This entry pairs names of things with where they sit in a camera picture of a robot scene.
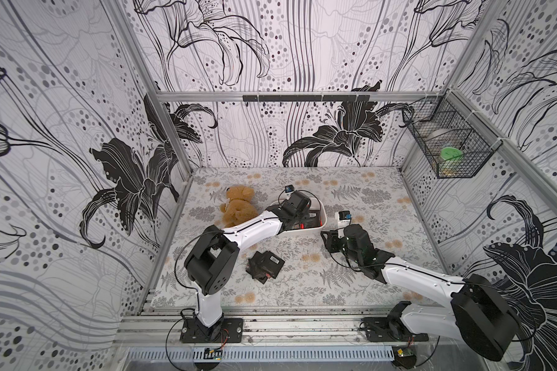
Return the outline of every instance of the white plastic tray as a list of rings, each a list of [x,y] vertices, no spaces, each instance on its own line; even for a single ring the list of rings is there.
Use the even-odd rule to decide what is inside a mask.
[[[322,203],[322,201],[320,201],[316,197],[313,197],[312,195],[306,195],[306,196],[308,196],[309,199],[312,201],[312,204],[309,208],[312,209],[312,210],[318,210],[319,209],[319,220],[320,220],[321,225],[319,227],[316,227],[316,228],[288,230],[288,231],[285,231],[283,233],[277,234],[277,237],[296,237],[296,236],[307,236],[307,235],[310,235],[310,234],[319,234],[319,232],[322,229],[324,229],[324,226],[326,225],[326,221],[327,221],[326,209],[324,208],[324,204]],[[278,199],[278,201],[275,201],[272,204],[276,205],[278,203],[283,202],[287,198],[288,197],[282,196],[281,198]]]

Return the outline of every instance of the table surface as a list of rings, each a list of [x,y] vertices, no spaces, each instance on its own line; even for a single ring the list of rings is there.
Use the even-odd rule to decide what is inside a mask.
[[[179,286],[173,266],[181,248],[211,224],[223,227],[218,207],[227,187],[248,185],[256,194],[252,204],[259,212],[277,199],[285,185],[314,193],[328,215],[324,230],[336,229],[334,212],[350,210],[353,223],[368,233],[374,247],[393,252],[409,262],[441,272],[416,211],[394,167],[315,168],[201,168],[194,172],[184,212],[158,279],[151,307],[195,305],[193,290]],[[179,257],[178,277],[188,282]],[[270,250],[285,260],[277,279],[266,284],[245,272],[248,258]],[[344,264],[342,254],[334,258]],[[233,274],[222,290],[223,307],[364,307],[392,306],[401,300],[431,303],[410,290],[371,280],[363,273],[337,265],[324,248],[319,232],[300,237],[276,236],[240,251]]]

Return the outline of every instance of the black wire basket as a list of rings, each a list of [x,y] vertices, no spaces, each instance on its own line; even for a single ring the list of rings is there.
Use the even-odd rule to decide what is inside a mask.
[[[404,123],[439,179],[474,177],[495,152],[446,98],[412,106]]]

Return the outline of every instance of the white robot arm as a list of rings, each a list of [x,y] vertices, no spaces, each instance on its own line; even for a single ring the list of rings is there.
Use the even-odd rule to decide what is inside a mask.
[[[196,324],[207,339],[215,339],[220,332],[220,290],[231,276],[239,250],[298,223],[307,216],[309,204],[307,196],[295,191],[288,200],[243,224],[223,230],[215,226],[205,229],[184,266],[198,290]],[[365,276],[406,287],[441,305],[423,307],[401,301],[388,316],[394,338],[406,339],[423,332],[438,334],[463,340],[487,359],[502,358],[520,320],[486,278],[476,274],[470,278],[449,276],[408,263],[374,248],[367,232],[358,224],[350,224],[348,211],[339,212],[337,221],[338,230],[322,232],[329,253],[342,252],[358,263]],[[214,256],[211,249],[220,252]]]

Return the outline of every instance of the brown teddy bear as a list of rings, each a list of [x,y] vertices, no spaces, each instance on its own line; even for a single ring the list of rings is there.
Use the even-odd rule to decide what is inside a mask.
[[[222,204],[219,209],[223,213],[225,228],[237,226],[258,216],[256,208],[250,202],[253,198],[253,189],[247,186],[234,186],[227,189],[227,204]]]

